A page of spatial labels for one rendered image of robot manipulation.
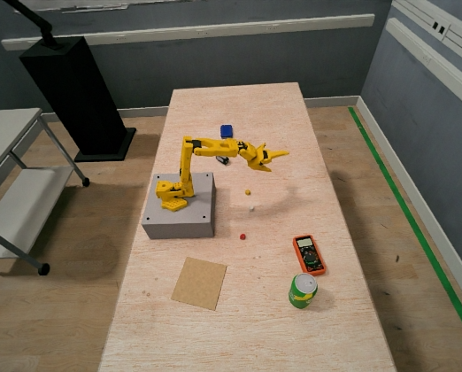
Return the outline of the tan mat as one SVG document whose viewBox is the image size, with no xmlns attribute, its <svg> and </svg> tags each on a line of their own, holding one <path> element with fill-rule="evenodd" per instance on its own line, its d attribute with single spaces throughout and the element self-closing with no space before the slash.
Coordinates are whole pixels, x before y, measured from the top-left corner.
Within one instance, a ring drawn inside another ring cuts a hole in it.
<svg viewBox="0 0 462 372">
<path fill-rule="evenodd" d="M 171 300 L 215 311 L 226 265 L 187 257 Z"/>
</svg>

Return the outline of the orange digital multimeter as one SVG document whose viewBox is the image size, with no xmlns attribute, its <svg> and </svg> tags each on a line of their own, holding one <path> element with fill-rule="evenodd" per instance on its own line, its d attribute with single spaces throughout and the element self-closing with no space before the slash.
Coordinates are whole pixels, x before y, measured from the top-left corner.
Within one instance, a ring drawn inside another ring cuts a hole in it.
<svg viewBox="0 0 462 372">
<path fill-rule="evenodd" d="M 292 244 L 303 273 L 312 276 L 323 275 L 325 273 L 326 267 L 312 235 L 295 236 Z"/>
</svg>

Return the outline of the blue flat block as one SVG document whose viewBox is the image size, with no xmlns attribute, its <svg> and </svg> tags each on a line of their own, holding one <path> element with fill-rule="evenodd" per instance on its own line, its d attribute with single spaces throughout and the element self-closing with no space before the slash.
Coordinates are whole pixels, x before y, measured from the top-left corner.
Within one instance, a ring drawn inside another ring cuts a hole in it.
<svg viewBox="0 0 462 372">
<path fill-rule="evenodd" d="M 221 139 L 229 139 L 232 138 L 232 125 L 221 125 L 220 126 L 220 136 Z"/>
</svg>

